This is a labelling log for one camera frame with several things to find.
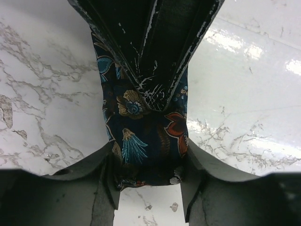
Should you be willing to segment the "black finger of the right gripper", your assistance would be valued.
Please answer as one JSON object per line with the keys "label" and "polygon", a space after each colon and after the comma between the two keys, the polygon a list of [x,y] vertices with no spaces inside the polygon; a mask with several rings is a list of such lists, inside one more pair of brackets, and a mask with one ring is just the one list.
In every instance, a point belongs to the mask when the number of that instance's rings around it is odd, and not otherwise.
{"label": "black finger of the right gripper", "polygon": [[220,0],[71,0],[148,108],[167,109]]}

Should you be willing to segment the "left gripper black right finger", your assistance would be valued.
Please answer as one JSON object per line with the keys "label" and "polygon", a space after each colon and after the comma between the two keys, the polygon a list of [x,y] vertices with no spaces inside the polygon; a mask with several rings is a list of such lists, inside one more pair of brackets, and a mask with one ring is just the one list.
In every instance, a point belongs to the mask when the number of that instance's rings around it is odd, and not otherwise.
{"label": "left gripper black right finger", "polygon": [[298,226],[299,172],[257,176],[238,170],[190,141],[181,182],[190,226]]}

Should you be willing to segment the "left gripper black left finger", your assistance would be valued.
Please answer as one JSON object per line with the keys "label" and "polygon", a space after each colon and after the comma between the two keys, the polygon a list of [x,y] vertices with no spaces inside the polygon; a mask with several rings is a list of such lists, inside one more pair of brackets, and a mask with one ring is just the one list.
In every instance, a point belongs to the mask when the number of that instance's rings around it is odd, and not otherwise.
{"label": "left gripper black left finger", "polygon": [[53,175],[0,172],[3,226],[111,226],[120,193],[113,183],[111,145]]}

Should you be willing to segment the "dark floral patterned tie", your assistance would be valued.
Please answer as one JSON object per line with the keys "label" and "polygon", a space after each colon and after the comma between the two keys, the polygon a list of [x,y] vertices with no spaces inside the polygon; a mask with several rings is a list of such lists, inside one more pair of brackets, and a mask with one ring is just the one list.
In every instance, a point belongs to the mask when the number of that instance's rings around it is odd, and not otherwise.
{"label": "dark floral patterned tie", "polygon": [[149,110],[110,51],[91,32],[103,90],[103,117],[114,156],[118,190],[176,185],[184,177],[188,150],[188,74],[181,77],[168,108]]}

